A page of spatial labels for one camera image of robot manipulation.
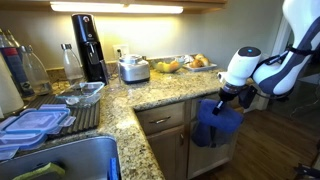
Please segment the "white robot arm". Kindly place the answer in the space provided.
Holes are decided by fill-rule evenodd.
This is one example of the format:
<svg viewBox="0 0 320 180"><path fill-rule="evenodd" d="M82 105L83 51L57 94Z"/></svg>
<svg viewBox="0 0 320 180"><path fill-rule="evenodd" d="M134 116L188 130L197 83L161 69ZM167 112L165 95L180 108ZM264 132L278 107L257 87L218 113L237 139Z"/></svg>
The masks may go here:
<svg viewBox="0 0 320 180"><path fill-rule="evenodd" d="M227 71L218 77L223 81L220 100L213 109L218 115L228 101L233 100L251 77L269 95L289 92L309 58L319 49L320 0L284 0L283 15L294 35L293 44L280 55L260 61L261 51L242 47L233 55Z"/></svg>

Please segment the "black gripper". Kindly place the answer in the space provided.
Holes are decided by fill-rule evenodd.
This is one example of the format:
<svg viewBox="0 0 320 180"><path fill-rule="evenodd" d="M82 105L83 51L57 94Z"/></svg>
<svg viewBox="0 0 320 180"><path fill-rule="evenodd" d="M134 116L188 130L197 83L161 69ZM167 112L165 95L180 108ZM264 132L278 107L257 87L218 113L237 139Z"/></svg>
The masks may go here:
<svg viewBox="0 0 320 180"><path fill-rule="evenodd" d="M233 100L237 95L247 88L247 85L244 86L235 86L230 83L224 83L219 90L220 100L217 102L212 113L218 115L221 109L223 108L225 102Z"/></svg>

